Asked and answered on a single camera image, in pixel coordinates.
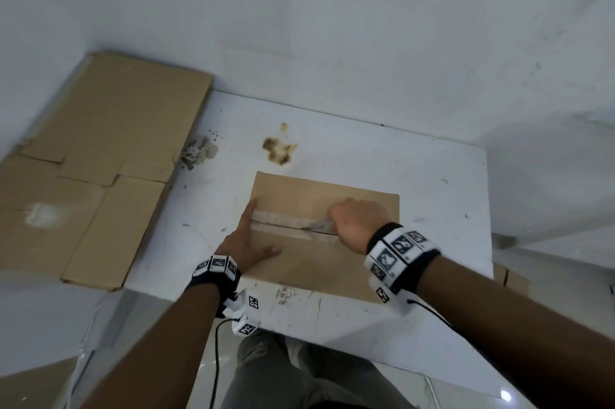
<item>person's left hand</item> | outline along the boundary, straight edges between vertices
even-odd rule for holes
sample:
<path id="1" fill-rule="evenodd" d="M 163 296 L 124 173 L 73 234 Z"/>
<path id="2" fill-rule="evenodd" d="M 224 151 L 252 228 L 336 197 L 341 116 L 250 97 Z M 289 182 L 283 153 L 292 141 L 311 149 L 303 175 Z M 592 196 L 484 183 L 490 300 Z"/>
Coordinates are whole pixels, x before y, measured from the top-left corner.
<path id="1" fill-rule="evenodd" d="M 282 251 L 282 248 L 278 245 L 270 245 L 262 249 L 250 247 L 250 221 L 256 206 L 257 199 L 250 200 L 239 219 L 237 229 L 226 236 L 216 252 L 213 253 L 214 255 L 230 255 L 237 262 L 237 268 L 241 273 L 248 271 L 255 263 L 274 257 Z"/>

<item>person's leg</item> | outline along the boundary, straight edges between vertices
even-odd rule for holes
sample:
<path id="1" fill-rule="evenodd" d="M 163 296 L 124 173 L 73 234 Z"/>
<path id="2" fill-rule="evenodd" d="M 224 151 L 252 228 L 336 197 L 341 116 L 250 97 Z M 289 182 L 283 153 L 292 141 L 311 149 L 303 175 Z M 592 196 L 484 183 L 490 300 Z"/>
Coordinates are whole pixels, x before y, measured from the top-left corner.
<path id="1" fill-rule="evenodd" d="M 298 360 L 313 377 L 340 385 L 374 409 L 415 409 L 369 360 L 309 343 Z"/>
<path id="2" fill-rule="evenodd" d="M 237 369 L 221 409 L 301 409 L 313 381 L 290 363 L 283 336 L 257 330 L 239 344 Z"/>

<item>table top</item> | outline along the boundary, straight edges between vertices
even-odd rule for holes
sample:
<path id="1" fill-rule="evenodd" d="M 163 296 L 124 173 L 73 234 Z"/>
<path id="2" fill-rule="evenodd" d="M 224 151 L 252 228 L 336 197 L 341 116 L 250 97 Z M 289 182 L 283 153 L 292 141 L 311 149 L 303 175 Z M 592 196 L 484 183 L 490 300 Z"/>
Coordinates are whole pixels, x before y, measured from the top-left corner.
<path id="1" fill-rule="evenodd" d="M 179 297 L 195 266 L 237 226 L 257 171 L 399 194 L 402 224 L 415 225 L 447 257 L 492 276 L 482 148 L 219 92 L 211 94 L 195 135 L 218 151 L 179 171 L 128 289 Z M 297 144 L 289 163 L 267 160 L 267 137 Z M 418 306 L 401 318 L 339 296 L 251 279 L 242 287 L 257 290 L 268 330 L 494 396 L 505 382 Z"/>

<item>gray pants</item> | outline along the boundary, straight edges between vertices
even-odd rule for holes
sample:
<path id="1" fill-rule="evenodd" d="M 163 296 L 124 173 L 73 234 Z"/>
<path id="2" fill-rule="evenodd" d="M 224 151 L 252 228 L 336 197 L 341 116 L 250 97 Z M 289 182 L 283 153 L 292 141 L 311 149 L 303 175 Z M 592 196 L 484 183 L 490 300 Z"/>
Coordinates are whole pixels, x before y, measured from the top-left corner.
<path id="1" fill-rule="evenodd" d="M 313 344 L 290 363 L 282 335 L 258 330 L 237 351 L 221 409 L 307 409 L 326 400 L 372 409 L 415 409 L 368 360 Z"/>

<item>glossy white floor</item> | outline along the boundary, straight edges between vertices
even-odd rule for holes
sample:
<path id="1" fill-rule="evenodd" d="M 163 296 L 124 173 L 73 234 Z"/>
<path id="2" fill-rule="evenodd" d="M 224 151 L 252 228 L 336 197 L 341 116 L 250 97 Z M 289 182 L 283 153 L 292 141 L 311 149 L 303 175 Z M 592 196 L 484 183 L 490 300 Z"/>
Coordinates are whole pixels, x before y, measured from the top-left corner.
<path id="1" fill-rule="evenodd" d="M 114 333 L 111 339 L 106 340 L 107 344 L 93 355 L 74 393 L 73 403 L 71 403 L 72 409 L 79 406 L 80 402 L 83 401 L 100 378 L 109 372 L 119 359 L 128 352 L 170 304 L 167 301 L 141 294 L 136 297 L 133 296 L 131 303 L 128 315 L 120 318 L 123 325 L 119 333 Z M 219 332 L 220 375 L 218 396 L 215 404 L 216 409 L 220 407 L 233 378 L 237 364 L 235 356 L 240 342 L 241 338 L 231 333 L 230 326 L 227 324 L 222 325 Z M 189 409 L 207 409 L 209 407 L 211 387 L 215 374 L 213 344 L 213 333 L 211 333 L 203 354 L 199 374 L 194 383 L 193 393 L 188 403 Z M 291 361 L 294 361 L 296 360 L 298 346 L 292 342 L 289 344 Z M 423 376 L 385 365 L 378 365 L 378 368 L 412 404 L 420 409 L 438 409 Z M 441 409 L 533 408 L 533 405 L 514 390 L 511 390 L 513 400 L 511 403 L 507 403 L 499 398 L 485 396 L 475 391 L 466 390 L 437 380 L 432 380 L 432 385 L 434 386 Z"/>

